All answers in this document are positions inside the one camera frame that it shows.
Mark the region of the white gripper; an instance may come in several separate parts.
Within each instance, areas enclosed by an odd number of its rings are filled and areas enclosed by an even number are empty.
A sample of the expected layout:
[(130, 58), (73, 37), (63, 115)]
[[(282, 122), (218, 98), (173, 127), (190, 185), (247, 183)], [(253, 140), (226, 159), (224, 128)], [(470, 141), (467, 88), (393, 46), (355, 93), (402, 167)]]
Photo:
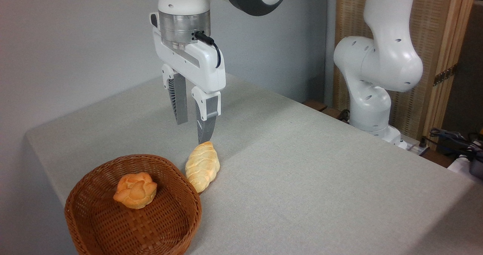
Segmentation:
[(224, 58), (216, 48), (195, 36), (211, 34), (209, 12), (196, 15), (150, 13), (152, 35), (162, 66), (164, 88), (167, 89), (176, 123), (188, 121), (186, 79), (195, 85), (198, 143), (211, 140), (217, 116), (221, 115), (221, 91), (226, 86)]

